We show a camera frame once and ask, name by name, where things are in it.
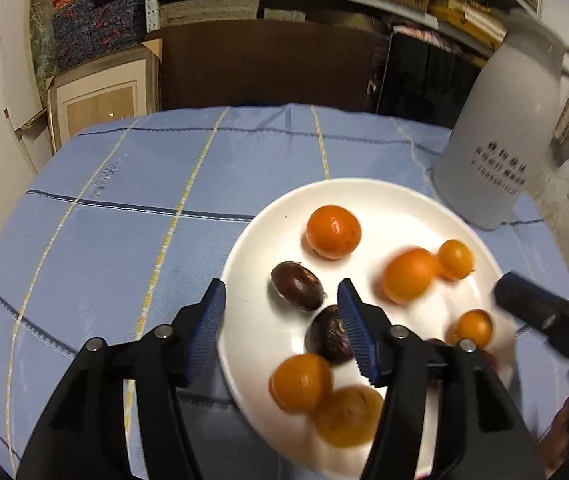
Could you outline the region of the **mandarin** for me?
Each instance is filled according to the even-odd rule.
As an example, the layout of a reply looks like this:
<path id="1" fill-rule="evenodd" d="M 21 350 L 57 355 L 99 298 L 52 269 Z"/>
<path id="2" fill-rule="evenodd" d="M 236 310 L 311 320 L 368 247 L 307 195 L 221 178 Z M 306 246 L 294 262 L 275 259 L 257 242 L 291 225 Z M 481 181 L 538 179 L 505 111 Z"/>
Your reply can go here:
<path id="1" fill-rule="evenodd" d="M 469 339 L 478 349 L 485 350 L 493 339 L 493 319 L 482 309 L 464 312 L 451 324 L 446 336 L 452 346 L 462 339 Z"/>

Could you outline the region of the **pale yellow round fruit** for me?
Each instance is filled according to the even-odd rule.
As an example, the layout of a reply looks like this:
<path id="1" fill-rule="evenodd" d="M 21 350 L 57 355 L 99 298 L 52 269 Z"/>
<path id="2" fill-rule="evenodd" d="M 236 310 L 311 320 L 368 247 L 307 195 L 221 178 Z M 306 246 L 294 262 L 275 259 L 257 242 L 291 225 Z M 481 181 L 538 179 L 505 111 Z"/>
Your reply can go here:
<path id="1" fill-rule="evenodd" d="M 313 411 L 310 420 L 333 448 L 354 448 L 373 440 L 383 408 L 383 396 L 364 385 L 333 391 Z"/>

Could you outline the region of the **small orange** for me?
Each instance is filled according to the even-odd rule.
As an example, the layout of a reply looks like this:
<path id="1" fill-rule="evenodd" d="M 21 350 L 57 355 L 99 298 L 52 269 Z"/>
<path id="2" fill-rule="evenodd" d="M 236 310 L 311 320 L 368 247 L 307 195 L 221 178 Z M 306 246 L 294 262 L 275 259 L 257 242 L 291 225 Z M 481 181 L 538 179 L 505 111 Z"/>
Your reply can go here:
<path id="1" fill-rule="evenodd" d="M 317 353 L 291 356 L 269 379 L 269 393 L 282 411 L 309 414 L 333 391 L 332 366 Z"/>
<path id="2" fill-rule="evenodd" d="M 446 240 L 437 252 L 441 276 L 448 281 L 464 280 L 474 270 L 474 257 L 461 240 Z"/>

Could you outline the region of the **dark water chestnut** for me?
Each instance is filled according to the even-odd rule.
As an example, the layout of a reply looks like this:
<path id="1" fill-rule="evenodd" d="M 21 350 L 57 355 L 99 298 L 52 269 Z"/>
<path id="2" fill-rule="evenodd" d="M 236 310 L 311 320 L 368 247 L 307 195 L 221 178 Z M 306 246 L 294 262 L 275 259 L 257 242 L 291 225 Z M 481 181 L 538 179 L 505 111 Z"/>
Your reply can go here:
<path id="1" fill-rule="evenodd" d="M 286 260 L 270 272 L 272 286 L 290 304 L 305 311 L 316 311 L 324 302 L 324 288 L 316 274 L 301 263 Z"/>
<path id="2" fill-rule="evenodd" d="M 332 365 L 354 359 L 348 336 L 336 304 L 324 308 L 313 318 L 305 336 L 305 349 Z"/>

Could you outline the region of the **white thermos jug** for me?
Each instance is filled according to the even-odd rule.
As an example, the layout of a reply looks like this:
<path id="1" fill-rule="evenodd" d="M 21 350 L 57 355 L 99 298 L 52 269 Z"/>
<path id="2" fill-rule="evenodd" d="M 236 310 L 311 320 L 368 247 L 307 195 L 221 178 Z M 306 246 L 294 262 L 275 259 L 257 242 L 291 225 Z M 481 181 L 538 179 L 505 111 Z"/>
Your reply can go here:
<path id="1" fill-rule="evenodd" d="M 494 14 L 505 39 L 476 78 L 432 174 L 444 203 L 483 230 L 510 217 L 547 151 L 559 164 L 569 158 L 569 136 L 553 138 L 569 46 L 522 10 Z"/>

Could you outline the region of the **white oval plate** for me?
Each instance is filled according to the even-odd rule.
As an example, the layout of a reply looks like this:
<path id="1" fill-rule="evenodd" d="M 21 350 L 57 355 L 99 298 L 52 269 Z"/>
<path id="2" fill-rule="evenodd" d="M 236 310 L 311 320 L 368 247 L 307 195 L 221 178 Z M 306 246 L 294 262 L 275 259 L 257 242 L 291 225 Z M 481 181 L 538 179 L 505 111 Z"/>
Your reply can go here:
<path id="1" fill-rule="evenodd" d="M 345 257 L 322 257 L 308 243 L 308 221 L 323 206 L 343 207 L 360 224 L 360 243 Z M 391 260 L 412 248 L 434 255 L 447 240 L 469 247 L 474 264 L 466 278 L 433 278 L 408 304 L 384 295 L 382 278 Z M 408 399 L 403 378 L 425 393 L 418 476 L 427 476 L 433 464 L 436 381 L 446 367 L 433 346 L 450 340 L 465 312 L 488 314 L 493 324 L 488 367 L 505 388 L 514 386 L 515 325 L 493 301 L 501 271 L 470 226 L 432 198 L 397 184 L 344 178 L 302 186 L 260 211 L 234 243 L 222 272 L 226 311 L 218 343 L 222 373 L 241 413 L 292 463 L 323 478 L 356 479 L 370 448 L 335 448 L 307 416 L 286 413 L 271 396 L 269 382 L 277 367 L 309 351 L 315 318 L 287 301 L 272 283 L 272 270 L 288 261 L 319 278 L 324 307 L 337 307 L 354 342 L 354 358 L 334 367 L 336 388 L 373 387 L 393 406 Z"/>

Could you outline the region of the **dark brown board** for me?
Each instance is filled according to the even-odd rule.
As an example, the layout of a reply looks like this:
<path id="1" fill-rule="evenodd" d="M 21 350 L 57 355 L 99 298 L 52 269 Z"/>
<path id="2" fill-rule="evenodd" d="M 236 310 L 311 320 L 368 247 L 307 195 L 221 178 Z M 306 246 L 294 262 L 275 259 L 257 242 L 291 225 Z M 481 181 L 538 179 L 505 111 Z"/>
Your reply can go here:
<path id="1" fill-rule="evenodd" d="M 165 110 L 289 103 L 362 112 L 377 38 L 362 30 L 270 20 L 178 25 L 162 41 Z"/>

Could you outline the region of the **cardboard box with frame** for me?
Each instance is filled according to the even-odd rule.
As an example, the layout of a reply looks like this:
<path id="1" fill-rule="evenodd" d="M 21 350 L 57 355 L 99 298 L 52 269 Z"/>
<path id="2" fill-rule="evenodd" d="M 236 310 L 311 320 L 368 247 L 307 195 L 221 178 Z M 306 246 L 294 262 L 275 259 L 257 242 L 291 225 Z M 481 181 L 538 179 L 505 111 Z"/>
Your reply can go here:
<path id="1" fill-rule="evenodd" d="M 90 126 L 157 112 L 162 58 L 163 41 L 152 39 L 50 78 L 47 113 L 53 151 Z"/>

